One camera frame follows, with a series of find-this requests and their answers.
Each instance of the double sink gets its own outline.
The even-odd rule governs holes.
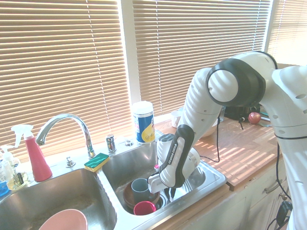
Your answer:
[[[157,211],[135,216],[124,202],[123,190],[134,179],[155,172],[156,142],[130,147],[120,143],[117,149],[97,172],[83,168],[86,156],[74,159],[77,164],[71,169],[60,162],[51,167],[51,179],[0,198],[1,230],[38,230],[49,217],[68,208],[85,214],[88,230],[153,229],[226,182],[224,175],[201,162],[172,202],[161,192]]]

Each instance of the countertop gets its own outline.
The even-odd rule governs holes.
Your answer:
[[[273,128],[263,127],[260,124],[252,125],[249,122],[244,122],[243,128],[244,130],[237,121],[225,118],[219,125],[220,162],[215,163],[201,158],[223,173],[227,177],[227,183],[154,230],[177,228],[194,215],[206,212],[210,207],[233,196],[233,191],[243,189],[251,178],[263,173],[266,168],[276,163],[277,139]],[[165,134],[176,131],[171,126],[171,121],[156,124],[155,129]],[[194,148],[199,155],[217,160],[216,131],[208,137],[201,138]]]

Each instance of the window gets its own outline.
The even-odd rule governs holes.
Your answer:
[[[278,63],[307,64],[307,0],[275,1],[268,53]]]
[[[0,145],[11,127],[41,126],[61,113],[80,117],[93,143],[131,134],[130,103],[116,0],[8,1],[0,7]],[[45,155],[82,148],[75,121],[57,123]],[[27,161],[24,141],[12,150]]]
[[[134,0],[142,100],[154,114],[183,106],[195,72],[262,50],[270,0]]]

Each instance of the sink basin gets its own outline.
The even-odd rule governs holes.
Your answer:
[[[154,166],[158,160],[156,142],[146,145],[135,144],[130,149],[128,147],[124,149],[127,150],[111,156],[108,163],[102,167],[102,171],[120,203],[120,207],[117,206],[118,213],[121,216],[128,214],[127,218],[135,223],[132,229],[152,229],[226,183],[223,174],[201,161],[183,186],[176,190],[174,200],[169,201],[161,191],[160,200],[156,205],[157,211],[145,216],[134,216],[131,215],[133,210],[123,199],[123,191],[131,181],[148,178],[155,173]]]
[[[0,202],[2,230],[38,230],[55,213],[74,208],[89,230],[112,230],[117,215],[96,173],[85,169],[17,191]]]

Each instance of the red apple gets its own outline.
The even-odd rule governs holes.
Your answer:
[[[260,116],[259,113],[251,112],[248,115],[248,120],[249,120],[250,123],[255,125],[255,124],[257,124],[261,120],[261,116]]]

